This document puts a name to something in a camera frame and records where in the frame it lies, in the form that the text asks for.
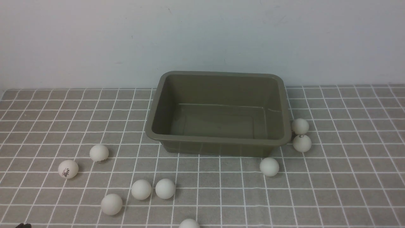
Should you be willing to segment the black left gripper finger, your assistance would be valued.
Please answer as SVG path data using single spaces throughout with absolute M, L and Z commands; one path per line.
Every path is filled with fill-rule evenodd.
M 16 228 L 32 228 L 32 225 L 20 223 L 19 225 L 16 226 Z

